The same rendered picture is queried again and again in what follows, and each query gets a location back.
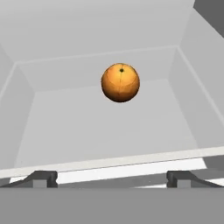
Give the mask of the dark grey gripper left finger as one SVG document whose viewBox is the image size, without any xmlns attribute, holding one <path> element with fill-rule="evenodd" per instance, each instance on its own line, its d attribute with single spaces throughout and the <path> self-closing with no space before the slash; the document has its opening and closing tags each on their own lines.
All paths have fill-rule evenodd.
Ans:
<svg viewBox="0 0 224 224">
<path fill-rule="evenodd" d="M 57 178 L 58 173 L 56 171 L 34 171 L 26 178 L 2 187 L 57 188 Z"/>
</svg>

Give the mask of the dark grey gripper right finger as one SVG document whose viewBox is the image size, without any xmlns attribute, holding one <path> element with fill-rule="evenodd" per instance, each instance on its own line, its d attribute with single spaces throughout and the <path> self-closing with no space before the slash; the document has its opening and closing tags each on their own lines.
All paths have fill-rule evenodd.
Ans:
<svg viewBox="0 0 224 224">
<path fill-rule="evenodd" d="M 168 171 L 166 179 L 168 188 L 222 188 L 222 185 L 200 179 L 190 171 Z"/>
</svg>

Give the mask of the white fridge drawer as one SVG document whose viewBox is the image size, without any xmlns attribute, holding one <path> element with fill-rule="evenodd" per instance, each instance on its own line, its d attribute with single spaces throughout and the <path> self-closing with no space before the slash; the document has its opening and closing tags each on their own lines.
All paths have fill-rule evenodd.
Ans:
<svg viewBox="0 0 224 224">
<path fill-rule="evenodd" d="M 114 62 L 138 94 L 102 92 Z M 0 179 L 224 155 L 224 115 L 177 46 L 75 55 L 13 67 L 0 96 Z"/>
</svg>

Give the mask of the orange fruit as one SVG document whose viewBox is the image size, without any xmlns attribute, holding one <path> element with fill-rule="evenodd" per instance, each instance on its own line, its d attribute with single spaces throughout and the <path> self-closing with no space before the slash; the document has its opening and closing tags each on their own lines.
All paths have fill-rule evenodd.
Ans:
<svg viewBox="0 0 224 224">
<path fill-rule="evenodd" d="M 140 78 L 133 66 L 115 63 L 108 67 L 101 77 L 101 89 L 113 102 L 128 102 L 140 88 Z"/>
</svg>

